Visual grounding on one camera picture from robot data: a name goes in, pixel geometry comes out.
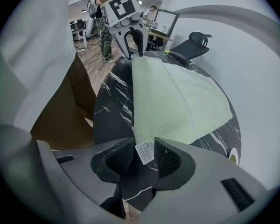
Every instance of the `chair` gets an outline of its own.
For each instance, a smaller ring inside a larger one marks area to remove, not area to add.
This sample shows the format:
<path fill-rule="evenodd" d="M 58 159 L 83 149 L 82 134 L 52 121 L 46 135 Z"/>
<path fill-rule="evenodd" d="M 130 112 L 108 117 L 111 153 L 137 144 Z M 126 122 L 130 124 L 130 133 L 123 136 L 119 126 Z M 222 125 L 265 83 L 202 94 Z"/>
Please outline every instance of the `chair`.
<path fill-rule="evenodd" d="M 201 32 L 192 32 L 189 39 L 182 44 L 171 49 L 171 51 L 180 53 L 189 60 L 207 53 L 210 49 L 206 47 L 208 38 L 211 35 L 206 35 Z"/>
<path fill-rule="evenodd" d="M 164 39 L 160 37 L 156 37 L 155 42 L 148 41 L 147 50 L 160 51 L 160 47 L 162 47 L 163 45 L 164 45 Z"/>

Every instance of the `small white label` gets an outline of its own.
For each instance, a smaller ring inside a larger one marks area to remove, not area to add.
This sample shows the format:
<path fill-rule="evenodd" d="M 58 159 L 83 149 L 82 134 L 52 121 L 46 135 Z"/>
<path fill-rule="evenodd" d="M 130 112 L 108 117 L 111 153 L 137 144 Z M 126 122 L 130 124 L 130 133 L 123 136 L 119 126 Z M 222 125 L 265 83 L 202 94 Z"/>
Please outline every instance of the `small white label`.
<path fill-rule="evenodd" d="M 135 146 L 143 165 L 154 160 L 154 141 L 146 140 Z"/>

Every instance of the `desk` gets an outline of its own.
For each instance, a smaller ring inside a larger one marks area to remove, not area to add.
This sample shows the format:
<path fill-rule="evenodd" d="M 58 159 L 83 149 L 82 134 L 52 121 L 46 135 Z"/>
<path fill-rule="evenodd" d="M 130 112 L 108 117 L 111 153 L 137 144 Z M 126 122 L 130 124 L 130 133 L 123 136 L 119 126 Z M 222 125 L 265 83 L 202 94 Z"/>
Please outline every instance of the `desk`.
<path fill-rule="evenodd" d="M 153 35 L 153 36 L 163 38 L 164 40 L 172 41 L 169 37 L 163 36 L 163 35 L 160 35 L 160 34 L 157 34 L 157 33 L 154 33 L 154 32 L 148 32 L 148 35 Z"/>
<path fill-rule="evenodd" d="M 182 66 L 188 70 L 210 77 L 199 66 L 190 63 L 183 65 L 172 56 L 161 51 L 146 51 L 149 57 L 160 58 L 163 62 Z M 226 156 L 222 146 L 227 147 L 227 156 L 236 148 L 240 159 L 241 133 L 235 111 L 229 101 L 232 119 L 214 132 L 196 140 L 191 145 L 211 150 Z M 105 78 L 95 105 L 93 135 L 96 144 L 120 138 L 133 137 L 133 79 L 131 61 L 121 58 Z M 158 167 L 153 160 L 143 165 L 136 149 L 134 158 L 121 177 L 119 186 L 123 199 L 136 209 L 143 211 L 153 198 L 151 187 L 158 180 Z"/>
<path fill-rule="evenodd" d="M 75 34 L 75 33 L 79 33 L 80 31 L 83 31 L 83 42 L 84 42 L 84 48 L 87 47 L 87 41 L 86 41 L 86 29 L 85 28 L 79 28 L 79 29 L 76 29 L 76 30 L 72 30 L 72 34 Z"/>

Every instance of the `camo pants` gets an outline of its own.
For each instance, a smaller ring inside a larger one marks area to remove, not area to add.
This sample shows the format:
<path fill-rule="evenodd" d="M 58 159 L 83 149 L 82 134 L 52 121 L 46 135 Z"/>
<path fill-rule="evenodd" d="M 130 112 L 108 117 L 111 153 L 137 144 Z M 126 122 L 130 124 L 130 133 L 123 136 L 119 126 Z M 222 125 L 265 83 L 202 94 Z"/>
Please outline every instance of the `camo pants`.
<path fill-rule="evenodd" d="M 101 18 L 99 21 L 99 30 L 101 34 L 101 51 L 102 51 L 102 56 L 104 57 L 105 60 L 110 60 L 112 59 L 112 49 L 111 49 L 111 43 L 113 39 L 113 35 L 109 33 L 109 30 L 105 27 L 104 21 Z"/>

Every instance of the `white vein pattern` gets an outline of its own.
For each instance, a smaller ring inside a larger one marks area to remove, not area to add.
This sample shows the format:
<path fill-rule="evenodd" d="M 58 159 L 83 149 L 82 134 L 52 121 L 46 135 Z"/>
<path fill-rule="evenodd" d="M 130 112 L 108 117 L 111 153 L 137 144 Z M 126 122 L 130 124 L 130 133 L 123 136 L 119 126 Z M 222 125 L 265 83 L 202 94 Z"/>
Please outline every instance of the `white vein pattern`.
<path fill-rule="evenodd" d="M 152 168 L 152 167 L 149 166 L 148 164 L 147 164 L 146 166 L 148 166 L 149 168 L 151 168 L 151 169 L 154 170 L 154 171 L 158 171 L 156 168 Z"/>
<path fill-rule="evenodd" d="M 106 83 L 105 83 L 105 82 L 103 82 L 103 89 L 106 89 L 106 90 L 107 90 L 107 92 L 108 92 L 108 94 L 109 94 L 109 96 L 111 96 L 111 93 L 110 93 L 110 88 L 109 88 L 109 86 L 108 86 L 108 85 L 106 85 Z"/>
<path fill-rule="evenodd" d="M 175 60 L 176 62 L 178 62 L 182 67 L 184 67 L 184 64 L 182 64 L 179 60 L 177 60 L 175 57 L 171 56 L 170 54 L 168 54 L 169 57 L 171 57 L 173 60 Z"/>
<path fill-rule="evenodd" d="M 102 110 L 100 110 L 100 111 L 98 111 L 98 112 L 96 112 L 96 113 L 93 113 L 93 114 L 100 113 L 100 112 L 101 112 L 101 111 L 103 111 L 103 110 L 106 110 L 107 112 L 109 112 L 109 113 L 110 113 L 110 111 L 109 111 L 108 107 L 104 107 L 104 106 L 103 106 L 103 109 L 102 109 Z"/>
<path fill-rule="evenodd" d="M 134 127 L 132 126 L 132 121 L 130 119 L 128 119 L 127 117 L 123 116 L 122 113 L 121 117 L 123 118 L 123 120 L 131 127 L 132 131 L 134 132 Z"/>
<path fill-rule="evenodd" d="M 128 201 L 128 200 L 131 200 L 131 199 L 134 199 L 135 197 L 139 196 L 142 192 L 146 191 L 146 190 L 149 190 L 151 189 L 153 186 L 151 187 L 148 187 L 147 189 L 143 189 L 141 190 L 139 193 L 137 193 L 135 196 L 132 196 L 131 198 L 128 198 L 128 199 L 125 199 L 125 201 Z"/>
<path fill-rule="evenodd" d="M 200 72 L 199 70 L 197 70 L 195 67 L 192 66 L 192 63 L 188 64 L 187 66 L 193 68 L 193 70 L 191 69 L 192 71 L 195 71 L 198 73 Z"/>
<path fill-rule="evenodd" d="M 238 139 L 241 140 L 241 138 L 238 136 L 239 130 L 236 127 L 234 127 L 234 130 L 237 132 Z"/>
<path fill-rule="evenodd" d="M 118 98 L 116 99 L 122 104 L 122 110 L 128 113 L 131 117 L 133 117 L 133 112 L 129 110 L 129 108 L 126 106 L 126 103 L 122 103 Z"/>
<path fill-rule="evenodd" d="M 232 112 L 231 112 L 232 113 Z M 226 126 L 224 126 L 224 128 L 226 129 L 226 131 L 229 133 L 228 129 L 226 128 Z"/>
<path fill-rule="evenodd" d="M 202 148 L 205 149 L 205 148 L 204 148 L 205 146 L 204 146 L 204 143 L 202 142 L 202 140 L 199 139 L 199 141 L 200 141 L 200 145 L 202 146 Z"/>
<path fill-rule="evenodd" d="M 205 140 L 207 146 L 210 148 L 209 143 L 206 141 L 206 139 L 205 139 L 204 137 L 202 137 L 202 138 Z"/>
<path fill-rule="evenodd" d="M 202 142 L 202 144 L 203 144 L 204 148 L 205 148 L 205 149 L 207 149 L 207 147 L 205 146 L 204 142 L 203 142 L 203 141 L 201 141 L 201 142 Z"/>
<path fill-rule="evenodd" d="M 109 72 L 109 76 L 112 77 L 112 79 L 116 80 L 118 83 L 120 83 L 124 87 L 129 87 L 125 81 L 123 81 L 120 77 L 115 75 L 112 71 Z"/>
<path fill-rule="evenodd" d="M 231 111 L 231 110 L 230 110 Z M 235 118 L 235 113 L 233 113 L 232 111 L 231 111 L 231 113 L 232 113 L 232 116 Z"/>
<path fill-rule="evenodd" d="M 115 88 L 115 89 L 118 90 L 119 93 L 123 95 L 123 97 L 125 97 L 127 100 L 131 101 L 131 100 L 125 95 L 125 93 L 123 93 L 120 89 L 117 89 L 117 88 Z"/>
<path fill-rule="evenodd" d="M 228 121 L 228 123 L 229 123 L 229 125 L 230 125 L 230 127 L 233 129 L 233 127 L 231 126 L 231 123 L 230 123 L 230 121 Z"/>
<path fill-rule="evenodd" d="M 164 59 L 165 60 L 165 63 L 168 63 L 169 61 L 167 61 L 165 58 L 163 58 L 162 56 L 160 56 L 158 53 L 152 51 L 152 53 L 154 53 L 156 56 L 159 56 L 161 59 Z"/>
<path fill-rule="evenodd" d="M 225 147 L 225 145 L 221 142 L 221 140 L 219 140 L 219 139 L 215 136 L 215 134 L 214 134 L 213 132 L 211 132 L 210 135 L 212 136 L 212 138 L 214 139 L 214 141 L 216 141 L 219 145 L 222 146 L 222 148 L 224 149 L 225 154 L 226 154 L 226 156 L 227 156 L 226 147 Z"/>
<path fill-rule="evenodd" d="M 152 51 L 153 52 L 153 51 Z M 167 54 L 159 54 L 160 56 L 168 56 Z"/>
<path fill-rule="evenodd" d="M 196 66 L 196 67 L 198 67 L 199 68 L 199 66 L 198 65 L 196 65 L 195 63 L 189 63 L 190 65 L 192 65 L 192 66 Z"/>
<path fill-rule="evenodd" d="M 121 87 L 121 86 L 120 86 L 119 84 L 117 84 L 117 83 L 116 83 L 116 85 L 120 88 L 120 90 L 121 90 L 121 88 L 124 88 L 124 89 L 127 91 L 126 87 L 124 87 L 124 86 Z"/>
<path fill-rule="evenodd" d="M 221 137 L 221 135 L 220 135 L 220 134 L 218 134 L 216 130 L 215 130 L 215 133 L 218 135 L 219 139 L 220 139 L 220 140 L 221 140 L 221 142 L 224 144 L 224 146 L 225 146 L 225 148 L 226 148 L 226 150 L 227 150 L 227 149 L 228 149 L 228 147 L 226 146 L 226 144 L 225 144 L 225 142 L 224 142 L 223 138 Z"/>

